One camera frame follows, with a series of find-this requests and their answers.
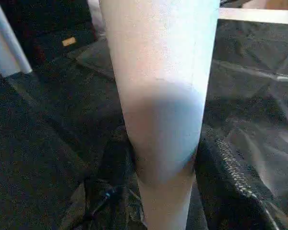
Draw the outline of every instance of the plastic sheet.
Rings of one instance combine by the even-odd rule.
[[[288,214],[288,25],[219,22],[204,123],[239,149]]]

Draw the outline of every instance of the black fabric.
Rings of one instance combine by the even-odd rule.
[[[288,230],[287,216],[251,168],[203,126],[195,171],[209,229]]]

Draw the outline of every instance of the white cylinder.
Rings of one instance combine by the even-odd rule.
[[[8,45],[9,50],[14,55],[14,58],[17,61],[17,64],[21,68],[23,73],[32,72],[32,68],[14,34],[13,29],[11,28],[5,14],[0,6],[0,33],[4,37],[5,43]]]
[[[185,229],[219,0],[101,0],[149,230]]]

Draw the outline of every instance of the cardboard tube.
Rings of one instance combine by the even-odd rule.
[[[183,230],[218,0],[101,0],[149,230]]]

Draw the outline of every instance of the yellow label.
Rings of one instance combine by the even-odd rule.
[[[71,38],[68,38],[68,39],[62,41],[62,43],[63,43],[63,46],[69,46],[71,44],[76,43],[76,39],[74,37],[71,37]]]

